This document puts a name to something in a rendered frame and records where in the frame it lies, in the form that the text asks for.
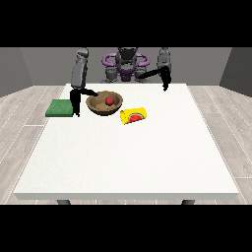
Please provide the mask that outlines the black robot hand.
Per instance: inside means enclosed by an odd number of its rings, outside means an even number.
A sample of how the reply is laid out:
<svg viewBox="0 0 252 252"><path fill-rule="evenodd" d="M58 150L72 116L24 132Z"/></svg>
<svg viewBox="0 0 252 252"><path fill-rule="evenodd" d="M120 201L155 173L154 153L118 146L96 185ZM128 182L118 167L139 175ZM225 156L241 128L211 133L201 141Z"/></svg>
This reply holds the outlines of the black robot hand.
<svg viewBox="0 0 252 252"><path fill-rule="evenodd" d="M70 91L70 100L73 107L73 113L77 116L80 116L80 103L82 95L98 96L98 93L88 89L72 89Z"/></svg>
<svg viewBox="0 0 252 252"><path fill-rule="evenodd" d="M171 83L171 74L167 66L146 72L140 75L139 79L146 79L155 75L159 75L161 77L163 90L166 91L168 89L168 85Z"/></svg>

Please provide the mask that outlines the green square pad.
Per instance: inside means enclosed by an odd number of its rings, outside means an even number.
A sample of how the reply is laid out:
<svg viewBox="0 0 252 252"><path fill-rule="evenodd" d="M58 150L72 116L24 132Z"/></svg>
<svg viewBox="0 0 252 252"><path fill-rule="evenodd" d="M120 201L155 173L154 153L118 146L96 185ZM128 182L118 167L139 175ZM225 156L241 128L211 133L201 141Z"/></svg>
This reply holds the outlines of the green square pad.
<svg viewBox="0 0 252 252"><path fill-rule="evenodd" d="M54 99L48 106L46 117L72 117L73 106L69 99Z"/></svg>

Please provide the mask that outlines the brown wooden bowl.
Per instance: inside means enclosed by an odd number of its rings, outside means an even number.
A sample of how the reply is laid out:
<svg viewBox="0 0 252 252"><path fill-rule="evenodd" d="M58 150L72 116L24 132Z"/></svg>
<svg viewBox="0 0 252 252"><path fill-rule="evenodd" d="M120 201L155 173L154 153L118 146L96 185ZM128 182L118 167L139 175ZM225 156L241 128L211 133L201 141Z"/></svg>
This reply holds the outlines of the brown wooden bowl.
<svg viewBox="0 0 252 252"><path fill-rule="evenodd" d="M113 103L111 105L107 105L105 103L108 97L113 98ZM108 116L114 114L119 110L122 102L123 98L120 94L110 91L98 92L98 96L91 95L86 100L86 104L89 110L94 114L100 116Z"/></svg>

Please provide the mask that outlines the yellow cup with melon print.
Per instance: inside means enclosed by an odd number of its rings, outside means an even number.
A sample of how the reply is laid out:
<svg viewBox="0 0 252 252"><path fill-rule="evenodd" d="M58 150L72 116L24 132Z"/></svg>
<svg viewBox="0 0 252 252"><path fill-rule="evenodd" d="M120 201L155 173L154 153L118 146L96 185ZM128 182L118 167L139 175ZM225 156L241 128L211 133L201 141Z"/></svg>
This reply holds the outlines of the yellow cup with melon print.
<svg viewBox="0 0 252 252"><path fill-rule="evenodd" d="M124 125L143 120L146 117L147 111L144 107L123 109L120 111L120 119Z"/></svg>

